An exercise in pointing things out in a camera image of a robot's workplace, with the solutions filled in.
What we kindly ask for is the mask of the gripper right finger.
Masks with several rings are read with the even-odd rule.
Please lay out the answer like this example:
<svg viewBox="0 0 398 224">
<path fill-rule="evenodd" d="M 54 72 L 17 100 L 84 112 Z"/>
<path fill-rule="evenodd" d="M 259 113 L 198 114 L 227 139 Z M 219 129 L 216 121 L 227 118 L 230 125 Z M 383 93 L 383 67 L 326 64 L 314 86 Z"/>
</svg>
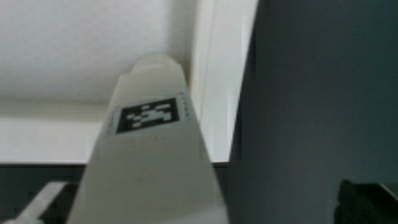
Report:
<svg viewBox="0 0 398 224">
<path fill-rule="evenodd" d="M 398 185 L 340 181 L 333 224 L 398 224 Z"/>
</svg>

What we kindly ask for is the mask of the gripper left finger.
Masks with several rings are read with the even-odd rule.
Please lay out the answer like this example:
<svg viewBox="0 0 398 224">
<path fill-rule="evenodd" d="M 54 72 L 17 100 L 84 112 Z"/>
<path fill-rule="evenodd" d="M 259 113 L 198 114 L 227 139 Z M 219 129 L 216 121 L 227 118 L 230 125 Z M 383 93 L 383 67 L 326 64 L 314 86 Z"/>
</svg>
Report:
<svg viewBox="0 0 398 224">
<path fill-rule="evenodd" d="M 67 224 L 77 184 L 47 182 L 10 224 Z"/>
</svg>

